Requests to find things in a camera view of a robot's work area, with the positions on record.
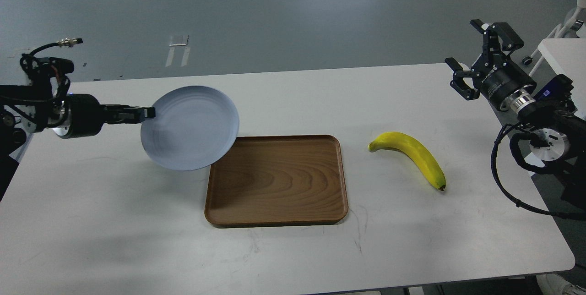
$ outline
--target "wood grain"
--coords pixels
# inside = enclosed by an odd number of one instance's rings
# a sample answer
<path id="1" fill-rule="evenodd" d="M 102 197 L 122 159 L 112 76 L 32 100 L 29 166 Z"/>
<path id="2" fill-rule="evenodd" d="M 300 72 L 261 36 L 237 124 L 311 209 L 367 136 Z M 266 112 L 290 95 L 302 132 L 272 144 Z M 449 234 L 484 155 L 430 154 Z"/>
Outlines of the wood grain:
<path id="1" fill-rule="evenodd" d="M 347 211 L 333 136 L 238 137 L 210 170 L 205 216 L 218 227 L 334 224 Z"/>

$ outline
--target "plate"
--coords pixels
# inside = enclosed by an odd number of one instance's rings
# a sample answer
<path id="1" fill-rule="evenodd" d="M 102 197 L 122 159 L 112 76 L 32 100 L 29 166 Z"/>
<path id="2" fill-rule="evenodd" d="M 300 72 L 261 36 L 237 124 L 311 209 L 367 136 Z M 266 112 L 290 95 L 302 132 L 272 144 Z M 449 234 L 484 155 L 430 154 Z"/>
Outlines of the plate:
<path id="1" fill-rule="evenodd" d="M 173 170 L 201 169 L 232 147 L 240 119 L 232 100 L 210 87 L 170 91 L 153 105 L 157 116 L 141 126 L 142 147 L 157 164 Z"/>

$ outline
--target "yellow banana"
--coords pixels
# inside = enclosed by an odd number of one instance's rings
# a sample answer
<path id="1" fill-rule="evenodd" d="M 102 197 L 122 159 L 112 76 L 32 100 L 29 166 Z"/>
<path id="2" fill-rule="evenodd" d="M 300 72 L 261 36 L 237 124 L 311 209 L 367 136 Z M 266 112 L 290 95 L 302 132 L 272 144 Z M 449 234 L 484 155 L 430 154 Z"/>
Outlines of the yellow banana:
<path id="1" fill-rule="evenodd" d="M 368 145 L 368 150 L 371 152 L 379 149 L 393 149 L 406 154 L 415 162 L 434 188 L 440 191 L 445 189 L 445 176 L 440 165 L 425 146 L 415 138 L 401 132 L 384 132 Z"/>

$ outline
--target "gray floor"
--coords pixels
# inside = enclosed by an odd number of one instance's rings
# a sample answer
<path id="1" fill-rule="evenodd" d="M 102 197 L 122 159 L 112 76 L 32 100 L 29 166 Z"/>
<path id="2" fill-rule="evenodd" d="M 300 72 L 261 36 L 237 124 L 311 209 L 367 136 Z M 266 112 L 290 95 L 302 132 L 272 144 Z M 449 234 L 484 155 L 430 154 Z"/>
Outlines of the gray floor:
<path id="1" fill-rule="evenodd" d="M 482 45 L 468 24 L 475 18 L 509 22 L 526 43 L 515 53 L 519 61 L 572 7 L 575 0 L 0 0 L 0 78 L 21 83 L 19 54 L 68 36 L 85 43 L 47 53 L 76 63 L 74 81 L 439 63 L 445 57 L 470 64 Z M 190 35 L 189 61 L 180 66 L 184 51 L 178 48 L 166 67 L 169 36 L 176 34 Z M 555 205 L 554 182 L 536 182 Z M 584 227 L 559 226 L 584 263 Z M 584 271 L 568 277 L 584 282 Z"/>

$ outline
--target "table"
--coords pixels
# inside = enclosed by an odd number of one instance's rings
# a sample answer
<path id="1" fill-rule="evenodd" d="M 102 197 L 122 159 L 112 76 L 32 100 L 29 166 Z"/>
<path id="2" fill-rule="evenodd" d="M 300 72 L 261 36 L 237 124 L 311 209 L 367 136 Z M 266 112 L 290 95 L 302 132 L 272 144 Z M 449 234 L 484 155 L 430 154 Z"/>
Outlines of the table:
<path id="1" fill-rule="evenodd" d="M 546 38 L 538 47 L 555 74 L 573 81 L 572 100 L 578 107 L 576 116 L 586 117 L 586 38 Z"/>
<path id="2" fill-rule="evenodd" d="M 2 293 L 287 295 L 569 270 L 554 220 L 516 208 L 492 180 L 500 124 L 488 102 L 464 101 L 450 79 L 431 64 L 73 83 L 101 103 L 141 106 L 210 86 L 234 101 L 239 136 L 331 134 L 350 211 L 336 225 L 217 229 L 203 216 L 209 168 L 155 165 L 139 125 L 71 140 L 45 131 L 0 202 Z M 425 144 L 446 191 L 401 153 L 369 153 L 385 131 Z M 545 208 L 502 151 L 509 191 Z"/>

